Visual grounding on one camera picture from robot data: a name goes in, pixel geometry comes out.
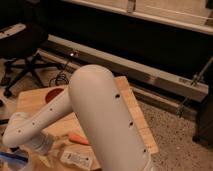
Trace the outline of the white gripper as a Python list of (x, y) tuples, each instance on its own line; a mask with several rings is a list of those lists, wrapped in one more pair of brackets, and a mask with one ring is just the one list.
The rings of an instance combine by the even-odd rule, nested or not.
[(51, 168), (52, 165), (48, 157), (42, 155), (46, 155), (50, 151), (53, 142), (54, 137), (51, 134), (44, 132), (37, 134), (28, 142), (28, 147), (36, 153), (40, 154), (39, 159), (48, 168)]

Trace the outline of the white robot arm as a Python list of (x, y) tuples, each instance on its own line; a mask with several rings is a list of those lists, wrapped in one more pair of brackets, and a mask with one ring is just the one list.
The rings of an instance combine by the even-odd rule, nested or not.
[(36, 114), (14, 113), (3, 144), (26, 145), (45, 154), (53, 138), (44, 129), (70, 113), (76, 115), (102, 171), (156, 171), (114, 75), (100, 65), (77, 69), (66, 88)]

